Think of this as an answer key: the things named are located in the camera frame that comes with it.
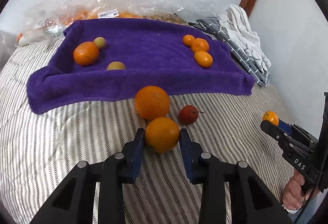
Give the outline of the person's right hand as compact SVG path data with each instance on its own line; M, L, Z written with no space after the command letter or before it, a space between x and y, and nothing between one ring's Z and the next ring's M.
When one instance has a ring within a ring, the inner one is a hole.
M305 178L297 170L294 170L294 175L286 184L283 195L282 204L287 210L299 210L304 206L312 192L312 187L304 193L302 186L305 184Z

